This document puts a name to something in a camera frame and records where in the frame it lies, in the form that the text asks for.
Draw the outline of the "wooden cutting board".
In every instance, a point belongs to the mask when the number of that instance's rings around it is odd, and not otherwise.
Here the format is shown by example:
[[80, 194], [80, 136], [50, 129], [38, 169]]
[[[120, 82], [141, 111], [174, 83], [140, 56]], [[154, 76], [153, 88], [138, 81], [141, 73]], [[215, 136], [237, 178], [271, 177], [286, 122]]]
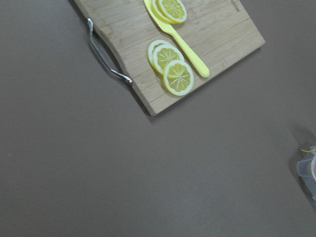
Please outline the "wooden cutting board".
[[[175, 44], [150, 17], [142, 0], [78, 0], [85, 18], [110, 48], [123, 73], [150, 115], [155, 116], [180, 97], [166, 91], [162, 77], [150, 65], [148, 47], [155, 40]], [[260, 48], [264, 39], [238, 0], [186, 0], [188, 17], [174, 29], [210, 70], [213, 78]]]

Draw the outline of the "yellow plastic knife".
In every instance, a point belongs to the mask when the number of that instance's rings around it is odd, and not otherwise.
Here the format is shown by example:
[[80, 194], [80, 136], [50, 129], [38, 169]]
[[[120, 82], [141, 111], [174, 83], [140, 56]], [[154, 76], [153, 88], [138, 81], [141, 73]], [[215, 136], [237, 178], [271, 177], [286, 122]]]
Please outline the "yellow plastic knife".
[[191, 62], [192, 66], [203, 78], [210, 76], [210, 70], [205, 65], [205, 63], [196, 55], [196, 53], [187, 45], [187, 43], [181, 38], [181, 36], [176, 32], [176, 30], [171, 26], [171, 24], [163, 22], [160, 20], [152, 11], [151, 1], [144, 0], [145, 7], [147, 12], [155, 22], [155, 24], [166, 34], [169, 34], [173, 37], [176, 43], [180, 46], [183, 53], [186, 55], [188, 60]]

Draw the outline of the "clear plastic egg box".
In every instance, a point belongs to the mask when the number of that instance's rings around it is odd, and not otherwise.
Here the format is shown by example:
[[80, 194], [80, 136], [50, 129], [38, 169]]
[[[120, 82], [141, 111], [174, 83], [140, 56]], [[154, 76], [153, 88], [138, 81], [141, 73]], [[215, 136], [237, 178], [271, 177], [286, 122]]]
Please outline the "clear plastic egg box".
[[297, 174], [307, 187], [312, 199], [316, 200], [316, 147], [312, 146], [304, 152], [303, 158], [297, 162]]

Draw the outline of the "lemon slice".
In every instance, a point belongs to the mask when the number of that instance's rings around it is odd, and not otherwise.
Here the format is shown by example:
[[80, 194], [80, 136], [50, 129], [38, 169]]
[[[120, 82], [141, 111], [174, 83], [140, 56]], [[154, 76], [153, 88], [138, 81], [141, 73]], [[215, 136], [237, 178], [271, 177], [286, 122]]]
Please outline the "lemon slice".
[[155, 40], [149, 44], [148, 60], [150, 65], [161, 75], [165, 67], [174, 60], [184, 61], [182, 53], [165, 40]]
[[191, 67], [186, 62], [174, 60], [165, 67], [163, 83], [171, 94], [184, 96], [193, 89], [195, 78]]
[[181, 24], [187, 19], [187, 11], [181, 0], [152, 0], [154, 15], [165, 23]]

